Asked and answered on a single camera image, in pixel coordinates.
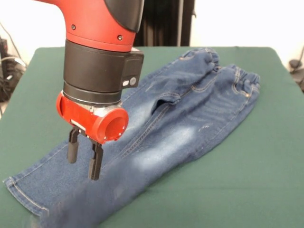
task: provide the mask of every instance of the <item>blue denim jeans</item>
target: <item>blue denim jeans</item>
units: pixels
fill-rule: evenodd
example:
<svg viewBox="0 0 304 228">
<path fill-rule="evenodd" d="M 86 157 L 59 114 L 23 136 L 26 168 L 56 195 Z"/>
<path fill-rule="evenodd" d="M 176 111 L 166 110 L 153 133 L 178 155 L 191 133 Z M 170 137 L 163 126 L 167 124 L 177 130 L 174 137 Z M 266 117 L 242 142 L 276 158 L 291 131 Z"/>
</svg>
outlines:
<svg viewBox="0 0 304 228">
<path fill-rule="evenodd" d="M 40 227 L 95 227 L 163 174 L 221 143 L 253 109 L 259 81 L 236 65 L 220 66 L 213 49 L 190 50 L 123 95 L 129 126 L 103 146 L 98 181 L 87 177 L 91 142 L 80 135 L 75 164 L 67 162 L 65 141 L 4 183 L 40 216 Z"/>
</svg>

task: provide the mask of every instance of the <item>green tablecloth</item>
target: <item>green tablecloth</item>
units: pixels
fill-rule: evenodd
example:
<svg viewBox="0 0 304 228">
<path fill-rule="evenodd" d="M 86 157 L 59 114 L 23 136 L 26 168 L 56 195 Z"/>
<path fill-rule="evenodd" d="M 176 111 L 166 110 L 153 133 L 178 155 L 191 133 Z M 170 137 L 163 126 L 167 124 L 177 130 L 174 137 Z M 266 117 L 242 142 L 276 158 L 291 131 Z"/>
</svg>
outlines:
<svg viewBox="0 0 304 228">
<path fill-rule="evenodd" d="M 189 47 L 144 47 L 142 75 Z M 164 176 L 105 228 L 303 228 L 304 97 L 270 48 L 215 48 L 221 65 L 261 75 L 248 118 L 198 161 Z M 0 178 L 31 166 L 67 138 L 55 101 L 63 48 L 38 49 L 0 120 Z M 0 186 L 0 227 L 21 228 L 30 213 Z"/>
</svg>

